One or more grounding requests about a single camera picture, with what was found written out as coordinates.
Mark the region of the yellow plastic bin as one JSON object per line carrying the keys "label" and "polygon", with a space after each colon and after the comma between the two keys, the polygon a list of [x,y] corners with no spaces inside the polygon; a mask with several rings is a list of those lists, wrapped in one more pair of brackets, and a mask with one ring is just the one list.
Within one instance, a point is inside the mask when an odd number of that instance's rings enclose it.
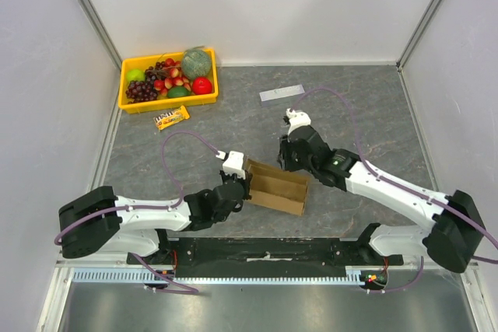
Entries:
{"label": "yellow plastic bin", "polygon": [[173,52],[165,54],[156,54],[149,56],[142,56],[136,58],[128,58],[122,61],[121,65],[121,81],[119,86],[119,94],[117,98],[117,104],[120,109],[124,110],[128,114],[140,114],[154,110],[166,110],[169,108],[180,107],[185,105],[186,107],[191,106],[201,106],[206,104],[215,103],[219,95],[219,84],[217,76],[216,67],[216,53],[215,50],[210,47],[203,47],[202,50],[208,54],[211,59],[211,71],[207,74],[207,79],[212,83],[212,92],[205,95],[190,95],[182,96],[179,98],[168,99],[159,98],[158,100],[152,100],[141,103],[132,103],[131,99],[126,96],[126,89],[128,88],[128,80],[126,75],[129,71],[134,69],[139,69],[145,71],[149,66],[153,66],[158,61],[165,61],[168,58],[172,58],[175,61],[179,61],[183,57],[183,52]]}

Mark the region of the brown cardboard box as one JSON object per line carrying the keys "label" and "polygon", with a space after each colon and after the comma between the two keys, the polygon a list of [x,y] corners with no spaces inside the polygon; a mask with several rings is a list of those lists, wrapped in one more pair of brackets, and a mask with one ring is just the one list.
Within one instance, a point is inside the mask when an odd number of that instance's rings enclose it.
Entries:
{"label": "brown cardboard box", "polygon": [[248,200],[254,205],[302,216],[309,178],[247,159],[246,170],[252,175]]}

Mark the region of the yellow candy packet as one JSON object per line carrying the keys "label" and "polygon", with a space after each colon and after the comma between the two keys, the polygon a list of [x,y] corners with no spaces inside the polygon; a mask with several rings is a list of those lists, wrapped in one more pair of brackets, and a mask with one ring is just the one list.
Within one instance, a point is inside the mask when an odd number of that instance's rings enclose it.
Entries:
{"label": "yellow candy packet", "polygon": [[159,131],[162,131],[170,126],[173,126],[184,120],[188,120],[190,114],[185,106],[181,106],[166,113],[160,114],[154,118],[154,123]]}

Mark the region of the dark purple grape bunch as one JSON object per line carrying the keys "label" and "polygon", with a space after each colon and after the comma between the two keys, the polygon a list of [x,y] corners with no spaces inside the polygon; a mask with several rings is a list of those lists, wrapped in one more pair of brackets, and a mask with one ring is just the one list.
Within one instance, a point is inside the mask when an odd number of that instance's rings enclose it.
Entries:
{"label": "dark purple grape bunch", "polygon": [[156,100],[158,92],[152,81],[133,80],[129,82],[125,95],[129,103],[144,103]]}

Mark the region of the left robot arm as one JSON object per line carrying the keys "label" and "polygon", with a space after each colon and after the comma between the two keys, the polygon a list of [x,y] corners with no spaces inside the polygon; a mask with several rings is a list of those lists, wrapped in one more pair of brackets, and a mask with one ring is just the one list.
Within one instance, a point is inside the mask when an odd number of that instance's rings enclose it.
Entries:
{"label": "left robot arm", "polygon": [[111,186],[98,187],[59,209],[60,233],[54,243],[65,259],[122,252],[164,264],[171,253],[167,231],[209,229],[239,212],[250,198],[248,171],[220,176],[219,186],[188,194],[181,201],[135,200],[117,196]]}

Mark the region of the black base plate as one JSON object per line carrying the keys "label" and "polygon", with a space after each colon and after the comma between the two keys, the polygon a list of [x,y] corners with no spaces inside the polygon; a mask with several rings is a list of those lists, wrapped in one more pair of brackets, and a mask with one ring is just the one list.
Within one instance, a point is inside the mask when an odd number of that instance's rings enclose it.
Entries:
{"label": "black base plate", "polygon": [[264,259],[294,260],[332,267],[403,265],[399,254],[382,257],[365,241],[332,238],[189,238],[167,240],[157,252],[143,258],[150,265],[172,264],[192,269],[226,260],[231,264]]}

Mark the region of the green apple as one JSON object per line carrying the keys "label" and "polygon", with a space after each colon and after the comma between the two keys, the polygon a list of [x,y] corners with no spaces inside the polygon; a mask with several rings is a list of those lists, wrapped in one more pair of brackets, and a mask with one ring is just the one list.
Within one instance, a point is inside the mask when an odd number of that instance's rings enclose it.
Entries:
{"label": "green apple", "polygon": [[127,82],[141,82],[146,79],[146,75],[143,70],[134,68],[126,72],[125,78]]}

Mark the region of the green netted melon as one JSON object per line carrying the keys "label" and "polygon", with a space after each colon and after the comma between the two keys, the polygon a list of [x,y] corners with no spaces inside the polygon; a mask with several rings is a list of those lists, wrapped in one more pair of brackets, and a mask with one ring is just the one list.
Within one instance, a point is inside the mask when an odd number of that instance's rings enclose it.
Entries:
{"label": "green netted melon", "polygon": [[181,60],[181,70],[190,80],[207,76],[212,68],[209,54],[199,48],[191,48],[184,52]]}

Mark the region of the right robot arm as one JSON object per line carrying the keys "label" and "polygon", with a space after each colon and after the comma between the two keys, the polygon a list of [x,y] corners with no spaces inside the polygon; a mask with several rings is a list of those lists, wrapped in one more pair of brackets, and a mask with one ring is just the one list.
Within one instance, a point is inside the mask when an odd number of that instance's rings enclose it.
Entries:
{"label": "right robot arm", "polygon": [[310,125],[279,139],[279,165],[304,170],[326,187],[376,201],[412,221],[411,226],[373,225],[356,245],[364,264],[391,255],[426,256],[446,270],[462,273],[483,238],[483,221],[472,197],[427,190],[365,163],[356,153],[331,149]]}

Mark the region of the grey slim carton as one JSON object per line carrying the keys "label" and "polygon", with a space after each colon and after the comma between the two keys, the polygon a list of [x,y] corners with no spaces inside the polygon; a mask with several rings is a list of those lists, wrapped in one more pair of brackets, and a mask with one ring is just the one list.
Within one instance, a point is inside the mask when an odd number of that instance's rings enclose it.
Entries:
{"label": "grey slim carton", "polygon": [[270,89],[259,93],[261,104],[269,105],[282,100],[289,100],[294,96],[304,94],[305,90],[302,85],[286,86],[277,89]]}

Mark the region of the red apple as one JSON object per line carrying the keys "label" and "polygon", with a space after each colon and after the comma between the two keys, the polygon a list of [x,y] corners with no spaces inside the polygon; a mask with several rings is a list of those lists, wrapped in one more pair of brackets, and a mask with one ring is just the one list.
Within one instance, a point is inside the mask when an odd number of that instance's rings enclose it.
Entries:
{"label": "red apple", "polygon": [[206,77],[197,77],[192,83],[192,92],[195,95],[207,95],[213,91],[212,82]]}

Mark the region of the green avocado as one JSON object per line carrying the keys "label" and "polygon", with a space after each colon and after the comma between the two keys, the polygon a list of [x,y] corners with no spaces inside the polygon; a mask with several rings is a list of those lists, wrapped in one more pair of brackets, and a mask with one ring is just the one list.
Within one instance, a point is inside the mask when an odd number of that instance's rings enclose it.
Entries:
{"label": "green avocado", "polygon": [[190,96],[191,91],[184,86],[175,86],[168,90],[167,98],[168,99],[176,99],[181,97]]}

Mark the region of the red cherry cluster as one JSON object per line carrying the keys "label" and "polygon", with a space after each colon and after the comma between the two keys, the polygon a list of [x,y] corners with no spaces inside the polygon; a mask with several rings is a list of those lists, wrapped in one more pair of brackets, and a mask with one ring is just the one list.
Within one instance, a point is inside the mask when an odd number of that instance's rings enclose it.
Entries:
{"label": "red cherry cluster", "polygon": [[153,82],[160,96],[167,96],[169,89],[175,86],[184,86],[191,91],[191,82],[183,76],[181,62],[173,58],[157,61],[154,66],[145,70],[146,79]]}

